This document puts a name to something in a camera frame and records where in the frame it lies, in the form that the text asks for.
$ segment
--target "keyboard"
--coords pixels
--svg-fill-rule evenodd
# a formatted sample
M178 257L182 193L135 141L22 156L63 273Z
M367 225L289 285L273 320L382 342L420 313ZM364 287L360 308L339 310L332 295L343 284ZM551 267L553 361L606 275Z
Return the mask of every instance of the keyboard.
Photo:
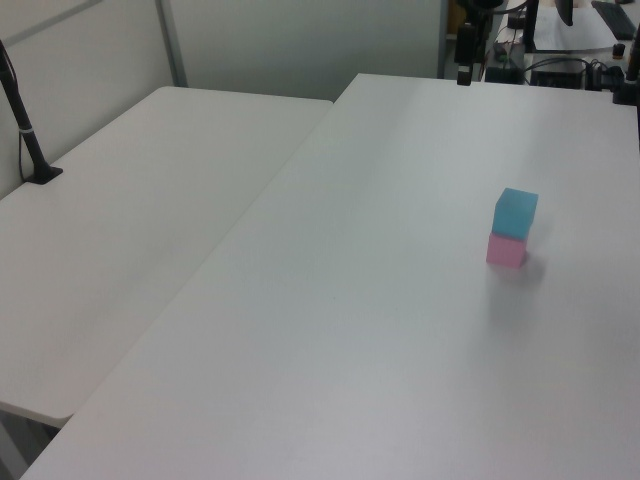
M618 40L632 40L636 27L617 3L591 2Z

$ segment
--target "cube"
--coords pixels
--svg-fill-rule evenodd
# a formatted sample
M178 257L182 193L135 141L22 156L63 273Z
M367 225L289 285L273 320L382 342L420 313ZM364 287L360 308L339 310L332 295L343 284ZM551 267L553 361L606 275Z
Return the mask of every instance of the cube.
M509 268L520 268L527 254L527 240L517 240L501 237L492 233L489 235L487 248L487 263L502 265Z
M538 205L538 194L505 188L496 203L491 231L501 237L525 240Z

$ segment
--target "white wall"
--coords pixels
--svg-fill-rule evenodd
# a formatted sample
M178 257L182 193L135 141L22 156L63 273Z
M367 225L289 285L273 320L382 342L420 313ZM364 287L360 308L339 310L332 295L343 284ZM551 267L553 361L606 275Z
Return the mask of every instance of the white wall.
M441 0L170 0L190 87L335 101L357 73L435 77Z
M103 0L7 50L49 163L173 83L154 0ZM0 198L20 183L17 157L18 130L2 92ZM26 154L27 172L30 162Z

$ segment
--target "blue cube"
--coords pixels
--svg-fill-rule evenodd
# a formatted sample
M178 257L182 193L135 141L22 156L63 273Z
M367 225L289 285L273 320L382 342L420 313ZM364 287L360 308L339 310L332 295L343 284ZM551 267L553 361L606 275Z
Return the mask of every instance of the blue cube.
M525 240L533 223L538 194L505 188L496 203L492 232L503 237Z

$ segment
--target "tabletop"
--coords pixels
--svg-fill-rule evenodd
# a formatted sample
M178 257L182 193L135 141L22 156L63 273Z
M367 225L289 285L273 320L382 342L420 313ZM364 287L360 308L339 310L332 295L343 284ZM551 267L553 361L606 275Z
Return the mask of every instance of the tabletop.
M360 75L24 478L640 478L639 211L634 108Z
M61 426L330 102L163 88L0 202L0 408Z

